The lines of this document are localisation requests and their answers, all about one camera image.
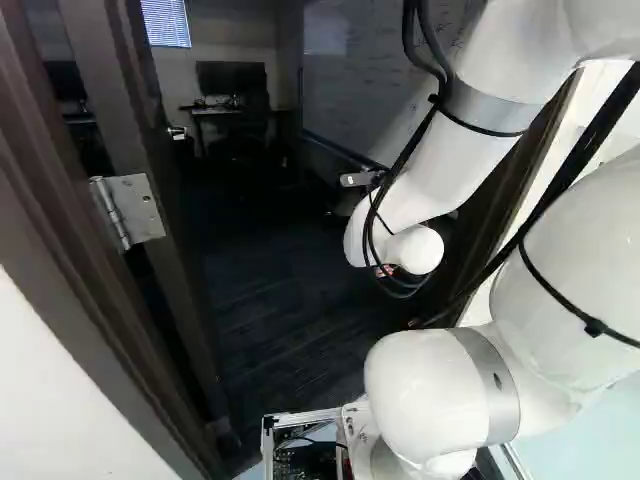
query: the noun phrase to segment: black cable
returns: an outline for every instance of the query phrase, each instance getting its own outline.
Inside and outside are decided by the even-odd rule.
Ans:
[[[416,20],[416,0],[404,0],[402,3],[402,48],[409,61],[417,68],[430,73],[438,80],[439,90],[445,91],[447,78],[445,74],[436,67],[423,60],[416,52],[416,45],[413,42]]]
[[[520,257],[522,258],[522,262],[524,266],[529,270],[529,273],[536,279],[536,281],[544,288],[549,295],[551,295],[556,302],[562,305],[567,311],[578,317],[585,324],[584,331],[587,332],[589,336],[592,338],[599,337],[600,335],[607,335],[608,337],[613,338],[619,342],[624,343],[625,345],[629,345],[630,347],[640,348],[640,342],[637,340],[623,335],[617,330],[612,329],[606,323],[604,323],[599,318],[592,317],[587,312],[582,310],[577,305],[573,304],[569,299],[567,299],[564,295],[562,295],[553,285],[549,283],[549,281],[542,276],[540,271],[535,267],[529,255],[527,254],[527,250],[524,248],[524,239],[518,244],[518,252],[520,253]]]
[[[429,11],[429,0],[413,0],[415,3],[415,11],[418,15],[418,22],[420,24],[420,29],[422,30],[422,35],[424,36],[425,42],[429,46],[429,50],[431,50],[431,54],[433,58],[438,62],[444,74],[446,76],[448,86],[451,86],[451,82],[455,79],[455,72],[449,63],[449,59],[447,55],[444,53],[442,49],[442,45],[440,45],[440,41],[438,40],[438,36],[433,28],[433,24],[431,23],[431,12]]]
[[[451,66],[449,65],[448,60],[446,59],[446,56],[442,51],[442,47],[440,46],[438,39],[435,35],[433,27],[430,24],[428,12],[426,14],[423,12],[422,18],[418,18],[418,23],[422,30],[423,36],[425,37],[425,42],[431,49],[434,58],[441,65],[445,73],[443,73],[443,71],[438,70],[436,67],[430,65],[428,62],[424,61],[422,58],[420,58],[416,52],[416,46],[414,45],[414,42],[413,42],[414,33],[415,33],[416,16],[419,14],[421,9],[428,10],[428,5],[426,6],[426,8],[422,8],[421,5],[422,5],[422,0],[404,0],[403,2],[402,46],[404,48],[404,52],[407,58],[409,58],[409,60],[416,67],[436,77],[436,79],[438,80],[438,98],[445,100],[448,97],[450,92],[448,85],[449,85],[449,81],[454,77],[454,72]],[[391,231],[389,226],[386,224],[386,222],[384,222],[384,220],[378,213],[378,208],[380,207],[380,204],[382,203],[382,200],[386,196],[387,192],[391,188],[391,185],[393,184],[397,176],[400,174],[400,172],[406,165],[409,158],[411,158],[411,154],[413,153],[418,143],[424,136],[424,133],[427,131],[429,125],[431,124],[431,121],[433,120],[433,117],[437,112],[437,109],[438,109],[437,106],[434,104],[434,106],[429,110],[429,112],[425,116],[424,120],[420,123],[416,131],[412,134],[411,138],[409,139],[409,142],[407,143],[407,145],[405,145],[405,148],[402,150],[402,152],[398,156],[391,170],[389,170],[389,172],[385,176],[383,184],[380,187],[380,190],[378,191],[378,193],[376,194],[376,197],[374,200],[371,200],[371,194],[369,193],[370,208],[369,208],[369,211],[367,212],[367,217],[365,219],[365,223],[362,231],[362,253],[365,259],[365,264],[367,265],[367,267],[374,266],[372,265],[369,259],[369,252],[370,252],[375,260],[375,265],[381,266],[380,271],[382,272],[382,277],[388,279],[396,287],[409,289],[409,291],[394,292],[393,290],[389,289],[386,285],[381,283],[381,281],[378,279],[378,276],[375,274],[375,272],[371,272],[371,274],[375,279],[376,284],[380,288],[382,288],[385,291],[385,293],[398,299],[406,299],[415,295],[427,283],[431,275],[430,274],[425,275],[418,282],[406,282],[398,278],[395,278],[392,275],[389,275],[384,269],[384,264],[382,263],[374,245],[373,233],[372,233],[374,221],[376,218],[380,220],[381,224],[387,230],[387,232],[393,235],[393,232]]]
[[[424,133],[429,128],[429,125],[431,124],[431,121],[433,120],[433,117],[435,116],[436,112],[437,112],[437,109],[435,107],[432,107],[427,113],[427,115],[425,116],[425,118],[422,120],[422,122],[420,122],[420,125],[415,130],[415,132],[413,132],[413,134],[411,135],[411,138],[409,139],[405,147],[402,149],[402,152],[400,152],[400,155],[398,155],[397,160],[391,167],[391,170],[389,170],[389,172],[385,176],[383,184],[380,186],[378,193],[373,199],[371,208],[369,208],[369,211],[367,212],[367,216],[365,218],[365,222],[362,230],[362,252],[363,252],[364,261],[367,267],[371,267],[371,260],[369,259],[369,251],[371,252],[371,255],[373,256],[373,258],[375,259],[376,264],[382,264],[382,261],[380,260],[380,257],[376,252],[376,248],[373,242],[373,236],[371,234],[371,232],[373,231],[374,219],[378,214],[378,208],[380,207],[380,204],[382,203],[382,200],[384,199],[385,195],[391,188],[391,185],[393,184],[397,176],[400,174],[400,172],[402,171],[406,163],[411,158],[411,154],[415,150],[418,143],[420,143],[420,140],[422,139]],[[385,285],[382,285],[378,281],[376,281],[378,285],[380,285],[383,289],[385,289],[385,291],[394,298],[404,299],[414,295],[420,288],[422,288],[422,286],[424,286],[424,284],[429,278],[429,276],[427,275],[417,284],[407,284],[407,282],[403,282],[390,275],[386,275],[386,272],[384,271],[384,269],[382,270],[382,272],[385,274],[386,278],[391,280],[392,283],[400,287],[408,286],[408,288],[412,289],[410,292],[396,294],[388,290]]]
[[[416,323],[413,325],[414,328],[423,328],[427,324],[435,323],[449,315],[455,308],[466,302],[469,296],[502,265],[547,208],[571,186],[580,172],[587,166],[639,90],[640,63],[635,62],[593,117],[593,120],[591,120],[571,149],[542,197],[538,200],[533,211],[518,228],[515,235],[509,239],[505,246],[476,276],[447,301],[439,313],[427,319],[426,323]]]

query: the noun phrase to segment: wall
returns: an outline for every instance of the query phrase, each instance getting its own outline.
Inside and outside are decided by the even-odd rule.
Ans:
[[[428,97],[437,89],[403,52],[402,3],[309,0],[304,8],[304,127],[387,166],[431,108]],[[431,3],[439,40],[455,59],[482,1]],[[422,49],[420,55],[428,53]]]
[[[0,303],[2,478],[179,480],[54,337],[2,267]]]
[[[264,62],[271,108],[280,108],[275,0],[194,0],[187,3],[192,48],[152,47],[163,103],[171,123],[190,125],[180,112],[201,96],[200,60]]]

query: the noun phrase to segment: metal bracket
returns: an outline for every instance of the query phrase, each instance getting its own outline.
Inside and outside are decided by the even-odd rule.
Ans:
[[[113,241],[122,252],[137,243],[166,235],[145,173],[120,177],[91,177],[91,193]]]

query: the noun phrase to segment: black stripe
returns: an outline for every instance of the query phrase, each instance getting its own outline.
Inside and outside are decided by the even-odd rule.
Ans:
[[[609,326],[604,323],[602,320],[592,317],[585,311],[581,310],[579,307],[571,303],[567,298],[565,298],[558,290],[556,290],[553,285],[551,285],[538,271],[538,269],[533,265],[527,251],[524,248],[524,241],[521,241],[518,244],[518,251],[520,252],[520,256],[522,257],[522,261],[524,262],[524,266],[527,267],[527,270],[531,273],[533,278],[542,285],[542,287],[551,295],[560,305],[566,308],[569,312],[573,313],[576,317],[582,320],[586,327],[584,329],[587,334],[593,338],[599,337],[600,335],[607,335],[608,337],[613,338],[619,342],[624,343],[625,345],[629,345],[630,347],[640,348],[640,342],[634,340],[631,337],[627,337],[622,333],[609,328]]]
[[[475,125],[471,125],[470,123],[467,123],[464,120],[459,119],[454,114],[452,114],[449,110],[447,110],[440,103],[440,97],[438,97],[437,95],[429,96],[429,101],[436,106],[436,108],[440,113],[442,113],[445,117],[447,117],[452,122],[457,123],[458,125],[466,128],[467,130],[471,130],[472,132],[476,132],[481,135],[487,135],[489,137],[498,137],[498,138],[512,138],[512,137],[520,137],[522,134],[526,132],[526,130],[522,130],[520,132],[496,132],[494,130],[487,130],[486,128],[476,127]]]
[[[373,208],[373,198],[371,198],[371,191],[369,191],[369,207],[370,207],[370,208]],[[382,226],[384,227],[384,229],[385,229],[387,232],[389,232],[389,235],[395,235],[395,233],[393,233],[393,232],[391,231],[391,229],[389,228],[389,225],[387,225],[387,222],[385,222],[385,221],[382,219],[382,216],[378,213],[378,210],[376,210],[376,211],[375,211],[375,214],[376,214],[376,218],[377,218],[378,220],[380,220],[380,223],[382,224]]]

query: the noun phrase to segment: wire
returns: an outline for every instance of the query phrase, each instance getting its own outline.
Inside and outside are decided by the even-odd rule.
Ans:
[[[428,62],[423,60],[416,52],[416,45],[414,44],[413,39],[417,16],[419,17],[418,23],[420,25],[422,35],[425,38],[425,42],[431,49],[434,58],[436,59],[442,70],[439,70],[438,68],[430,65]],[[438,80],[438,98],[440,101],[445,100],[450,93],[450,81],[454,78],[455,74],[446,58],[446,55],[442,50],[440,43],[438,42],[435,31],[433,30],[433,27],[430,23],[428,2],[427,5],[423,5],[423,0],[404,0],[402,5],[402,46],[405,55],[416,67],[433,75]],[[380,256],[378,255],[378,252],[376,251],[376,247],[373,241],[374,222],[377,218],[381,222],[383,227],[387,230],[387,232],[393,235],[391,229],[378,213],[378,209],[385,196],[387,195],[389,189],[391,188],[391,185],[411,158],[411,154],[429,128],[429,125],[431,124],[437,111],[437,106],[434,104],[423,121],[420,123],[418,128],[411,135],[409,142],[407,143],[407,145],[405,145],[402,152],[400,152],[400,155],[396,159],[391,169],[387,172],[386,176],[383,179],[383,183],[375,196],[375,199],[371,198],[371,192],[369,192],[370,208],[367,212],[362,231],[362,253],[367,267],[382,266],[380,271],[384,279],[387,279],[391,284],[395,285],[398,288],[408,289],[408,291],[402,292],[393,291],[387,285],[382,283],[375,272],[370,271],[370,274],[373,276],[376,285],[378,285],[389,296],[396,299],[407,299],[414,296],[428,282],[431,274],[429,273],[424,275],[423,278],[421,278],[417,282],[403,281],[388,274],[384,268],[384,264],[381,261]],[[369,253],[373,257],[375,265],[372,264],[369,258]]]
[[[518,228],[502,249],[480,270],[458,293],[450,298],[436,315],[431,316],[426,323],[416,323],[415,328],[431,325],[452,313],[455,308],[466,302],[484,281],[489,278],[502,263],[511,255],[513,250],[523,240],[531,227],[542,214],[562,195],[587,166],[598,151],[604,140],[609,136],[622,114],[626,111],[636,93],[640,90],[640,63],[635,62],[611,95],[604,102],[598,113],[593,117],[582,133],[569,155],[556,172],[551,183],[542,194],[529,217]]]
[[[416,51],[416,45],[413,41],[417,14],[415,1],[416,0],[404,0],[402,4],[402,48],[404,49],[404,54],[414,66],[436,77],[439,90],[444,92],[447,83],[445,74],[420,58]]]
[[[442,70],[444,70],[447,82],[450,84],[455,78],[455,72],[453,71],[447,55],[444,53],[442,45],[440,45],[436,32],[433,29],[431,13],[429,12],[430,2],[429,0],[413,0],[413,2],[415,4],[415,11],[418,15],[420,29],[422,30],[422,36],[424,37],[425,42],[427,42],[433,58],[438,62]]]
[[[425,118],[422,120],[422,122],[420,122],[420,125],[415,130],[415,132],[413,132],[413,134],[411,135],[411,138],[409,139],[409,142],[407,142],[405,147],[402,149],[402,152],[400,152],[400,155],[398,156],[397,160],[391,167],[391,170],[389,170],[389,172],[385,176],[383,184],[378,190],[378,193],[375,195],[373,202],[371,204],[371,207],[367,212],[367,216],[364,222],[364,227],[362,230],[362,252],[363,252],[365,264],[367,267],[372,266],[371,260],[369,259],[369,252],[371,252],[371,255],[373,256],[376,264],[383,263],[380,260],[380,257],[376,251],[375,244],[373,242],[373,235],[372,235],[373,223],[376,216],[378,215],[378,208],[380,207],[382,200],[384,199],[385,195],[391,188],[391,185],[395,181],[396,177],[400,174],[400,172],[402,171],[406,163],[409,161],[409,158],[411,158],[411,153],[413,153],[416,146],[422,139],[424,133],[429,128],[429,125],[431,124],[431,121],[433,120],[433,117],[435,116],[436,112],[437,112],[437,109],[435,106],[433,106],[429,110]],[[384,269],[382,269],[382,272],[386,278],[388,278],[392,283],[396,284],[397,286],[405,287],[405,288],[408,287],[411,289],[409,292],[396,293],[389,290],[386,287],[386,285],[383,285],[382,283],[380,283],[379,280],[377,280],[376,278],[377,285],[379,285],[390,296],[398,299],[406,299],[413,296],[415,293],[417,293],[418,290],[420,290],[424,286],[424,284],[429,279],[429,275],[427,275],[418,283],[408,283],[408,282],[403,282],[401,280],[398,280],[397,278],[394,278],[390,275],[387,275]]]

